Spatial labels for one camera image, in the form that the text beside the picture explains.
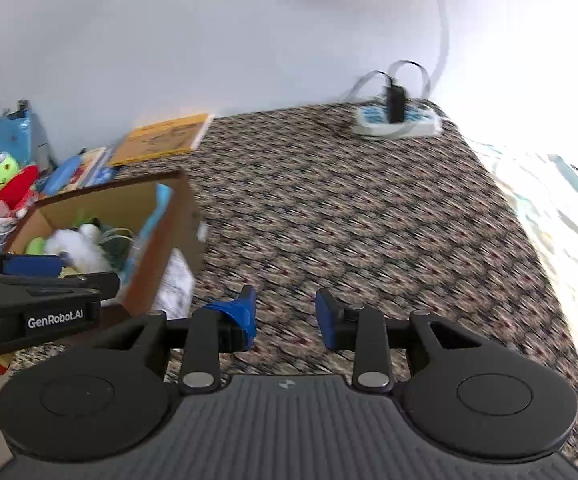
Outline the white fluffy round plush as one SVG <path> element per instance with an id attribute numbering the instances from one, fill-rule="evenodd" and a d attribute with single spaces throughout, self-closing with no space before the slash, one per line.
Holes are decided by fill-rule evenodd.
<path id="1" fill-rule="evenodd" d="M 99 242 L 101 230 L 93 223 L 77 229 L 58 229 L 46 239 L 44 254 L 59 256 L 64 266 L 80 274 L 111 271 L 111 263 Z"/>

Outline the yellow book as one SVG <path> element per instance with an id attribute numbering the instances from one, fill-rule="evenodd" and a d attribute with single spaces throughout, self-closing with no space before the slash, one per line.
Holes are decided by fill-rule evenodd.
<path id="1" fill-rule="evenodd" d="M 132 130 L 118 144 L 109 160 L 109 166 L 126 166 L 165 156 L 192 153 L 200 146 L 213 118 L 210 113 L 194 114 Z"/>

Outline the small green frog head toy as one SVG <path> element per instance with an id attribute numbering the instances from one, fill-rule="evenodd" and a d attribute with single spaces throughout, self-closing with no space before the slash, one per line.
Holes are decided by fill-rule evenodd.
<path id="1" fill-rule="evenodd" d="M 0 190 L 20 172 L 20 165 L 8 152 L 0 153 Z"/>

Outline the patterned brown bed cover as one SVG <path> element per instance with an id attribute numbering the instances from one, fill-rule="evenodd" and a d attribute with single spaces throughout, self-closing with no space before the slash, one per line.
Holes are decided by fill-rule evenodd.
<path id="1" fill-rule="evenodd" d="M 322 344 L 321 288 L 391 318 L 435 312 L 563 375 L 578 396 L 566 317 L 516 213 L 457 127 L 369 141 L 343 104 L 219 118 L 200 148 L 122 168 L 182 170 L 208 226 L 193 302 L 257 291 L 257 336 L 228 373 L 348 374 Z M 564 454 L 578 458 L 578 415 Z"/>

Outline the red plush toy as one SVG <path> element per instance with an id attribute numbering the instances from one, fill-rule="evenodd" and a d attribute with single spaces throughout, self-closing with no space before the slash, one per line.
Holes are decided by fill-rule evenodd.
<path id="1" fill-rule="evenodd" d="M 38 176 L 36 165 L 25 166 L 0 190 L 0 202 L 4 202 L 10 210 L 23 207 L 34 192 L 33 186 Z"/>

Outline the green frog plush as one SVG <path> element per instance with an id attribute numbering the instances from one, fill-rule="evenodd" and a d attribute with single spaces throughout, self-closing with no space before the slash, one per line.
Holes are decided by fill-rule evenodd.
<path id="1" fill-rule="evenodd" d="M 45 253 L 46 240 L 41 237 L 34 237 L 25 247 L 25 255 L 27 256 L 42 256 Z"/>

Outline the blue pencil case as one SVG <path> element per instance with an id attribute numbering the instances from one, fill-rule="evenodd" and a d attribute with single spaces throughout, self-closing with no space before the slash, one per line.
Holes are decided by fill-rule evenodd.
<path id="1" fill-rule="evenodd" d="M 70 182 L 82 162 L 82 156 L 74 155 L 54 170 L 42 188 L 42 194 L 54 196 L 63 190 Z"/>

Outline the picture book stack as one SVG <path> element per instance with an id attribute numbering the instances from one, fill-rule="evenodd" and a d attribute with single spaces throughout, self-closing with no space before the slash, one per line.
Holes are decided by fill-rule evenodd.
<path id="1" fill-rule="evenodd" d="M 68 184 L 62 188 L 62 192 L 71 192 L 84 188 L 95 177 L 97 172 L 111 158 L 114 148 L 110 146 L 100 146 L 83 152 L 80 155 L 80 164 L 72 175 Z"/>

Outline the pale green blanket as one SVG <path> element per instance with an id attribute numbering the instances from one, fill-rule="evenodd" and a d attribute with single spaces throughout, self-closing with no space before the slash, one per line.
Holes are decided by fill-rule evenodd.
<path id="1" fill-rule="evenodd" d="M 528 234 L 578 353 L 578 177 L 562 157 L 509 145 L 471 147 Z"/>

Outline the black charger adapter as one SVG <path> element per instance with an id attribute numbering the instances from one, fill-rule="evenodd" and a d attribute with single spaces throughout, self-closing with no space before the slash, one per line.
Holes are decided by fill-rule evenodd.
<path id="1" fill-rule="evenodd" d="M 385 113 L 390 124 L 399 124 L 405 120 L 407 92 L 393 77 L 385 87 Z"/>

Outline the white power strip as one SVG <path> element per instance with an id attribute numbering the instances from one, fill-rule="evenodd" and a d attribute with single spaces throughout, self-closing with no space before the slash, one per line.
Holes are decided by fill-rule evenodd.
<path id="1" fill-rule="evenodd" d="M 363 105 L 355 110 L 351 132 L 364 139 L 415 139 L 439 136 L 442 125 L 440 116 L 426 104 L 407 104 L 402 122 L 389 122 L 384 105 Z"/>

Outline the brown cardboard box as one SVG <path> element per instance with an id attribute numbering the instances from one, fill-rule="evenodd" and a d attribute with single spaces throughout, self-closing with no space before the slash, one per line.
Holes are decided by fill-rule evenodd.
<path id="1" fill-rule="evenodd" d="M 7 237 L 4 250 L 23 254 L 39 245 L 80 273 L 108 266 L 121 280 L 113 300 L 128 314 L 163 310 L 185 318 L 205 240 L 206 223 L 179 170 L 44 198 Z"/>

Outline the pink toy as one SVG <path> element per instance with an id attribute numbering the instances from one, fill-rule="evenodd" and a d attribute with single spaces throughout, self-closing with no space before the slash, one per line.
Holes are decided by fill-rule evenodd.
<path id="1" fill-rule="evenodd" d="M 126 259 L 126 263 L 121 275 L 121 284 L 127 286 L 132 279 L 132 274 L 137 269 L 138 263 L 140 263 L 141 257 L 146 251 L 147 244 L 150 242 L 153 231 L 163 217 L 168 203 L 170 202 L 170 196 L 172 196 L 173 190 L 163 183 L 158 183 L 155 187 L 155 207 L 147 218 L 146 222 L 140 229 L 138 235 L 132 241 L 132 248 Z"/>

